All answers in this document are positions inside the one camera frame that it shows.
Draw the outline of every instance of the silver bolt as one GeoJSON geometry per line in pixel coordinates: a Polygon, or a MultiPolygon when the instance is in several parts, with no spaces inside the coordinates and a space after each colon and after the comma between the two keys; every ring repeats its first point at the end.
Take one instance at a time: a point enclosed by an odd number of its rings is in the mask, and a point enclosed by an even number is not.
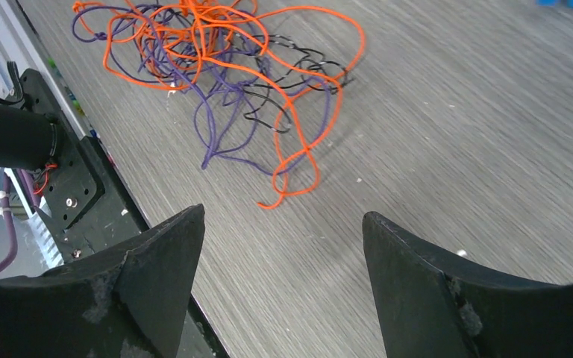
{"type": "Polygon", "coordinates": [[[72,198],[68,198],[66,204],[67,207],[76,207],[78,205],[78,201],[72,198]]]}

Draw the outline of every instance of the tangled string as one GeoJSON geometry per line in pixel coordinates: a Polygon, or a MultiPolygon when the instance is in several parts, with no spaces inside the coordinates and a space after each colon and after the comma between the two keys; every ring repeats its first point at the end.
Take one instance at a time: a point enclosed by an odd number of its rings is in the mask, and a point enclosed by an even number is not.
{"type": "Polygon", "coordinates": [[[350,81],[348,72],[355,66],[365,48],[365,35],[361,26],[353,19],[323,7],[295,6],[257,15],[257,0],[251,0],[251,10],[240,10],[241,0],[226,6],[216,0],[180,0],[177,4],[162,5],[132,4],[126,1],[125,7],[109,6],[100,2],[77,1],[72,23],[74,36],[83,43],[106,42],[102,59],[104,68],[114,75],[133,84],[157,90],[188,92],[193,91],[200,98],[193,117],[193,123],[206,148],[201,167],[207,168],[214,157],[246,163],[265,175],[272,177],[273,189],[279,194],[274,204],[258,205],[264,209],[277,207],[287,196],[301,195],[315,189],[320,182],[320,172],[311,153],[328,136],[334,126],[342,104],[342,88],[350,81]],[[83,16],[96,11],[110,11],[111,18],[105,31],[95,32],[87,26],[83,16]],[[325,54],[311,48],[301,47],[290,38],[270,34],[261,20],[291,11],[323,12],[352,24],[358,31],[361,44],[357,55],[346,66],[327,59],[325,54]],[[76,31],[80,25],[88,33],[82,37],[76,31]],[[113,54],[113,44],[133,43],[139,62],[133,69],[120,63],[113,54]],[[272,48],[279,46],[298,55],[298,60],[288,63],[275,54],[272,48]],[[239,64],[241,57],[251,58],[254,67],[239,64]],[[274,63],[285,67],[285,73],[276,73],[274,63]],[[231,80],[230,71],[237,70],[251,75],[243,81],[231,80]],[[148,74],[148,79],[138,76],[148,74]],[[204,81],[206,74],[210,85],[204,81]],[[294,103],[312,91],[325,93],[325,111],[319,131],[312,142],[308,142],[294,103]],[[282,98],[278,103],[277,93],[282,98]],[[331,108],[331,96],[336,96],[331,108]],[[232,109],[232,115],[220,133],[217,131],[213,108],[208,101],[215,96],[221,98],[221,105],[232,109]],[[252,104],[251,99],[261,98],[260,104],[252,104]],[[279,109],[273,124],[259,118],[260,109],[271,105],[279,109]],[[198,113],[204,108],[209,134],[199,131],[198,113]],[[237,114],[252,122],[246,139],[233,148],[221,148],[225,134],[231,129],[237,114]],[[258,128],[265,127],[274,132],[275,152],[280,164],[267,170],[260,164],[236,156],[250,143],[258,128]],[[301,143],[301,150],[288,156],[283,154],[280,135],[294,130],[301,143]],[[288,173],[307,158],[313,165],[315,179],[307,188],[289,191],[288,173]],[[282,178],[278,187],[278,178],[282,178]]]}

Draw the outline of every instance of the gray floor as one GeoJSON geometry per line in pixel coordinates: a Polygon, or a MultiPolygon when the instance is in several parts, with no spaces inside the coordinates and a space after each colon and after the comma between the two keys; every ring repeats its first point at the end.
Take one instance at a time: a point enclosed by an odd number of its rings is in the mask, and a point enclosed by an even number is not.
{"type": "MultiPolygon", "coordinates": [[[[368,53],[333,145],[316,151],[322,185],[263,211],[267,178],[218,160],[200,170],[196,98],[167,110],[165,93],[107,74],[103,45],[70,33],[71,0],[21,3],[148,220],[205,204],[194,294],[233,357],[383,356],[360,237],[368,210],[481,264],[573,281],[573,10],[317,1],[363,24],[368,53]]],[[[279,31],[341,61],[356,48],[328,16],[294,14],[279,31]]],[[[302,118],[317,120],[315,100],[302,118]]],[[[256,143],[248,154],[274,165],[270,134],[256,143]]]]}

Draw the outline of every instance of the wood grain surface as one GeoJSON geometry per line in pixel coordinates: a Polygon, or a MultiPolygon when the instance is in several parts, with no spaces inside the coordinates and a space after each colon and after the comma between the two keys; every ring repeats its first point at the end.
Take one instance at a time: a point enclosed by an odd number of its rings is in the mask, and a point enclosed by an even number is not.
{"type": "MultiPolygon", "coordinates": [[[[315,151],[322,184],[264,211],[255,203],[275,200],[270,179],[222,160],[200,169],[196,96],[168,101],[105,72],[104,45],[71,35],[71,0],[20,2],[148,220],[205,204],[193,292],[233,357],[384,357],[362,252],[368,210],[480,264],[573,282],[573,10],[315,1],[363,24],[368,51],[315,151]]],[[[90,21],[105,30],[105,18],[90,21]]],[[[267,25],[344,63],[357,48],[354,30],[329,16],[267,25]]],[[[321,100],[300,103],[307,126],[319,125],[321,100]]],[[[248,124],[238,125],[233,140],[248,124]]],[[[271,134],[259,132],[246,155],[276,165],[271,134]]],[[[294,185],[310,176],[301,166],[294,185]]]]}

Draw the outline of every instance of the orange wire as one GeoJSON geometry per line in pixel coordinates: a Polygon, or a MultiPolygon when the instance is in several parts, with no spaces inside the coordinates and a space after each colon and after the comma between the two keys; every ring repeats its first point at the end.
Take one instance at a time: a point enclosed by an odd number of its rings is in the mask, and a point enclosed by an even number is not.
{"type": "MultiPolygon", "coordinates": [[[[107,40],[106,40],[107,44],[102,59],[102,66],[107,71],[113,73],[114,75],[120,78],[123,78],[128,82],[148,88],[154,88],[157,90],[169,91],[169,90],[187,89],[189,86],[196,83],[196,81],[200,77],[201,71],[206,62],[214,63],[218,66],[227,67],[230,69],[236,69],[239,71],[247,72],[259,79],[262,79],[269,86],[273,87],[273,89],[275,89],[278,93],[280,93],[280,95],[284,99],[284,106],[282,108],[283,110],[280,111],[276,116],[274,128],[279,128],[280,120],[282,119],[283,113],[285,110],[288,110],[292,114],[293,125],[295,126],[300,144],[302,146],[302,149],[300,151],[297,151],[289,155],[288,157],[284,157],[280,144],[280,134],[278,132],[274,132],[275,152],[276,155],[278,156],[278,159],[280,160],[280,164],[273,171],[272,187],[274,191],[276,191],[276,193],[279,195],[279,197],[274,204],[263,204],[260,202],[258,203],[258,205],[263,209],[273,209],[277,207],[284,200],[285,197],[302,195],[311,192],[319,185],[319,182],[321,180],[321,173],[319,171],[319,167],[317,166],[317,162],[313,157],[312,150],[328,136],[333,126],[335,125],[337,118],[339,117],[339,112],[343,100],[343,91],[342,91],[342,86],[339,83],[339,79],[345,75],[345,72],[339,73],[336,76],[327,76],[319,72],[307,71],[305,69],[292,66],[286,61],[280,59],[269,49],[269,44],[270,44],[269,32],[266,30],[265,26],[260,22],[260,20],[270,16],[287,13],[290,11],[307,10],[307,11],[316,11],[330,14],[332,16],[335,16],[339,19],[342,19],[350,23],[357,29],[357,32],[360,37],[360,46],[352,61],[346,66],[345,68],[346,71],[352,70],[357,65],[357,62],[363,55],[363,52],[365,51],[366,48],[366,35],[357,21],[342,13],[324,7],[292,6],[292,7],[285,7],[280,10],[272,11],[269,13],[264,13],[262,15],[256,15],[257,0],[250,0],[250,1],[253,5],[253,8],[249,13],[242,12],[235,8],[240,3],[240,0],[234,1],[229,6],[221,5],[217,2],[217,0],[179,0],[178,4],[162,6],[152,12],[149,12],[148,15],[145,15],[141,13],[140,10],[137,7],[135,7],[130,0],[125,0],[126,4],[132,9],[133,13],[120,13],[118,11],[112,10],[114,16],[107,24],[107,40]],[[192,16],[194,17],[194,21],[192,22],[192,25],[188,28],[170,28],[165,25],[161,25],[155,21],[155,16],[165,10],[180,11],[184,16],[189,16],[190,14],[192,14],[192,16]],[[113,24],[115,23],[115,21],[122,19],[135,21],[135,23],[133,24],[134,34],[126,39],[114,39],[113,24]],[[256,25],[261,30],[263,36],[260,39],[258,39],[246,33],[243,29],[241,29],[238,26],[244,23],[253,23],[254,25],[256,25]],[[239,34],[240,36],[247,38],[248,40],[252,41],[253,43],[255,43],[260,47],[259,55],[268,55],[282,66],[285,66],[293,71],[300,72],[303,75],[316,76],[317,78],[321,78],[327,83],[332,84],[333,87],[337,88],[336,92],[337,100],[335,103],[335,108],[331,116],[331,120],[329,121],[328,126],[324,129],[322,134],[312,143],[309,143],[306,140],[306,137],[304,136],[304,132],[300,125],[298,112],[295,108],[295,102],[302,96],[312,91],[313,88],[306,88],[304,91],[298,93],[297,95],[289,96],[278,84],[276,84],[270,78],[267,78],[262,73],[245,66],[236,65],[233,63],[226,63],[217,60],[215,58],[216,55],[222,53],[223,51],[226,51],[227,49],[217,49],[218,48],[216,42],[217,32],[209,31],[209,34],[207,34],[207,31],[211,29],[227,30],[228,32],[225,37],[227,41],[231,40],[231,38],[235,34],[239,34]],[[126,43],[129,41],[135,41],[138,44],[137,47],[142,58],[146,59],[148,58],[148,55],[146,54],[145,50],[146,49],[152,50],[153,49],[152,47],[151,48],[148,47],[156,46],[155,41],[157,41],[157,39],[159,39],[159,41],[161,41],[164,44],[163,48],[171,58],[180,58],[183,60],[191,60],[193,62],[193,66],[188,66],[187,68],[179,68],[182,71],[191,70],[196,73],[196,75],[194,75],[193,78],[191,79],[190,84],[171,85],[165,83],[163,79],[160,78],[161,74],[156,64],[154,63],[154,61],[151,60],[147,60],[145,65],[147,66],[147,68],[150,70],[151,73],[157,76],[159,84],[149,84],[136,81],[133,78],[130,78],[127,75],[119,71],[116,71],[115,69],[112,69],[109,66],[108,60],[110,57],[111,47],[114,43],[126,43]],[[179,45],[180,43],[183,42],[188,43],[190,41],[195,47],[196,56],[179,54],[173,50],[173,48],[179,45]],[[289,165],[289,163],[291,163],[294,160],[297,160],[301,155],[306,155],[309,161],[311,162],[313,166],[313,171],[315,172],[315,179],[313,183],[307,188],[300,189],[297,191],[287,191],[289,183],[289,175],[286,173],[281,175],[280,173],[289,165]],[[278,188],[278,177],[280,176],[283,178],[282,188],[278,188]]],[[[97,1],[91,1],[91,2],[77,1],[76,3],[74,3],[73,10],[76,13],[79,13],[82,10],[86,9],[87,7],[92,7],[92,6],[104,6],[104,5],[97,1]]],[[[84,18],[81,17],[80,22],[83,25],[85,31],[89,32],[90,34],[94,34],[94,32],[85,23],[84,18]]],[[[320,88],[321,86],[322,86],[321,84],[317,84],[313,87],[320,88]]]]}

